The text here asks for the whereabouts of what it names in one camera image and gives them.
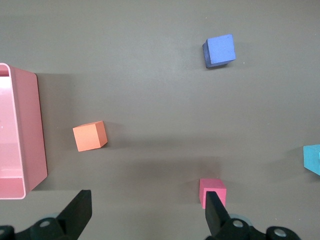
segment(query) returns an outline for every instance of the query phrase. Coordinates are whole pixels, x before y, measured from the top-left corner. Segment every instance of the light blue block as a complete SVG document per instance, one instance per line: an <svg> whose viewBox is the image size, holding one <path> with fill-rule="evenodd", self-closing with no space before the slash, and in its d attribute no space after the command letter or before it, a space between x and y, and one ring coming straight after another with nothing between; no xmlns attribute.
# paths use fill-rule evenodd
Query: light blue block
<svg viewBox="0 0 320 240"><path fill-rule="evenodd" d="M303 147L304 167L320 175L320 145Z"/></svg>
<svg viewBox="0 0 320 240"><path fill-rule="evenodd" d="M207 68L225 65L236 59L232 34L208 38L202 48Z"/></svg>

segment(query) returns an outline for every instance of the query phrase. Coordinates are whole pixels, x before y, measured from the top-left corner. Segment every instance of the gray floor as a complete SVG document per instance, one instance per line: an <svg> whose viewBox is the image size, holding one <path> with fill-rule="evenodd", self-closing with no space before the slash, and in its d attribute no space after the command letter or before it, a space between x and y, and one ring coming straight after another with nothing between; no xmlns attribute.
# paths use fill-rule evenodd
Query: gray floor
<svg viewBox="0 0 320 240"><path fill-rule="evenodd" d="M237 59L208 70L207 38L232 33ZM48 178L0 201L21 231L91 189L80 239L202 240L200 178L259 231L319 238L318 0L11 0L0 62L38 75ZM72 128L103 120L107 146L78 152Z"/></svg>

